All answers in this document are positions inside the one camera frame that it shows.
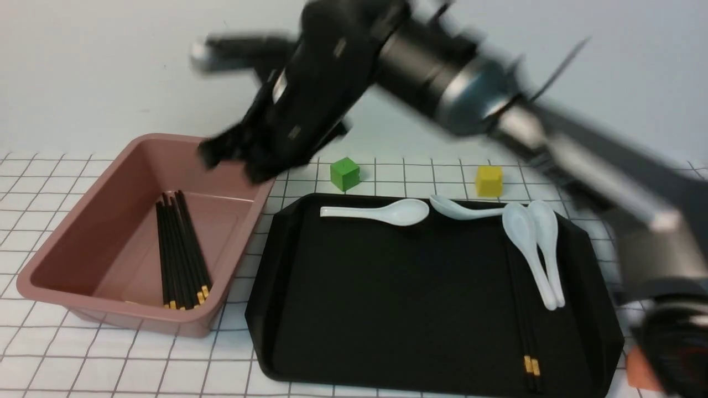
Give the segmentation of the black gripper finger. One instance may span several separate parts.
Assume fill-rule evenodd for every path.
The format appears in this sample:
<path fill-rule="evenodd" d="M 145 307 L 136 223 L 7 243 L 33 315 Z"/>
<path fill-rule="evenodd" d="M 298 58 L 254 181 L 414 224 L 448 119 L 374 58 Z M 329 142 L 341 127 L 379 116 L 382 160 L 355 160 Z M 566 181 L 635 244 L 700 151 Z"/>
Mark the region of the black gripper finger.
<path fill-rule="evenodd" d="M 243 173 L 251 184 L 263 184 L 284 171 L 308 164 L 316 147 L 307 143 L 250 141 L 242 144 Z"/>

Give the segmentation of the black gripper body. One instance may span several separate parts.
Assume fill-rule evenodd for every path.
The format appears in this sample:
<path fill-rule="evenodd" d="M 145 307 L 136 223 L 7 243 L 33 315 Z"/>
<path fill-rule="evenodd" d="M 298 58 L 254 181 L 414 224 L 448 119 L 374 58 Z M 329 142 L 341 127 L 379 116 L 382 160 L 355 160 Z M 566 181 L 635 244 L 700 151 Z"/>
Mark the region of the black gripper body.
<path fill-rule="evenodd" d="M 192 46 L 191 64 L 202 75 L 262 70 L 267 78 L 240 123 L 256 124 L 259 141 L 317 152 L 372 85 L 384 41 L 409 18 L 407 1 L 308 1 L 296 40 L 208 35 Z"/>

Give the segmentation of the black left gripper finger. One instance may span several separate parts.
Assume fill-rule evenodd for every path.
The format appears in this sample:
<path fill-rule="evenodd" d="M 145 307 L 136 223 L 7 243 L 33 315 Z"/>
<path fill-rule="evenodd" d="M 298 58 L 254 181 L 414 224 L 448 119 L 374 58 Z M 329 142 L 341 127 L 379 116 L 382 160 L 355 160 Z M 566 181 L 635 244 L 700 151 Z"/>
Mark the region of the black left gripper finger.
<path fill-rule="evenodd" d="M 237 123 L 222 133 L 203 139 L 198 144 L 198 156 L 205 169 L 212 170 L 224 161 L 242 161 L 249 166 L 261 163 L 258 154 L 261 129 L 252 123 Z"/>

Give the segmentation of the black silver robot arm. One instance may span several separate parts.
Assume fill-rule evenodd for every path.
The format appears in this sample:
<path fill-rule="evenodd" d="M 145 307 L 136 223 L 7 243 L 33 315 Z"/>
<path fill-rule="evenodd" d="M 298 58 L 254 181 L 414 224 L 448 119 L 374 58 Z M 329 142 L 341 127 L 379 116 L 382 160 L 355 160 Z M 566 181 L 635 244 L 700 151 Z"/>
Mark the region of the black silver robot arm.
<path fill-rule="evenodd" d="M 245 164 L 262 184 L 347 133 L 370 86 L 455 138 L 485 134 L 612 227 L 630 300 L 655 306 L 632 334 L 670 395 L 706 396 L 706 181 L 690 178 L 530 95 L 515 67 L 407 1 L 308 1 L 296 39 L 211 34 L 193 44 L 202 75 L 255 70 L 246 114 L 198 147 L 206 168 Z"/>

